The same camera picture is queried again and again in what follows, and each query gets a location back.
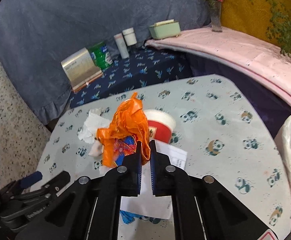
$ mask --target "speckled floor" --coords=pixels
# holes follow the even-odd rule
[[[0,188],[35,171],[50,135],[0,63]]]

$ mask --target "white bottle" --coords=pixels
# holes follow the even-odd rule
[[[126,44],[124,42],[122,33],[114,35],[113,37],[114,37],[114,40],[115,40],[115,42],[116,42],[116,44],[118,46],[121,58],[122,59],[128,58],[129,57],[129,52],[127,51],[127,46],[126,46]]]
[[[123,30],[122,34],[124,35],[124,39],[127,43],[127,46],[132,46],[136,44],[136,37],[135,37],[133,28]]]

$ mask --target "purple cloth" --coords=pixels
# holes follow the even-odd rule
[[[291,115],[291,106],[249,76],[216,61],[187,54],[194,76],[217,74],[231,80],[249,100],[274,138]]]

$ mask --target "green tin can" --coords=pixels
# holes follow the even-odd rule
[[[108,47],[102,41],[88,48],[91,58],[102,70],[108,68],[112,64],[112,59],[108,51]]]

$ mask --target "pink blanket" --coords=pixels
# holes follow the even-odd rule
[[[177,38],[149,40],[146,45],[196,54],[228,65],[261,83],[291,106],[291,59],[280,48],[245,33],[223,27],[182,31]]]

